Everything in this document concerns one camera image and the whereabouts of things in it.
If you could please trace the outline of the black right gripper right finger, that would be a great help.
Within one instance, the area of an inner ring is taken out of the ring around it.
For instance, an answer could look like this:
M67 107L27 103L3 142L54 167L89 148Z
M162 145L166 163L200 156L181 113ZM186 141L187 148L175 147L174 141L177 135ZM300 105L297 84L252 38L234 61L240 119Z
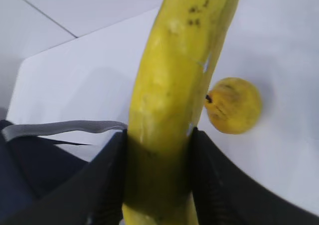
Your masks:
M189 180L201 225L317 225L318 216L280 198L224 155L208 135L193 129Z

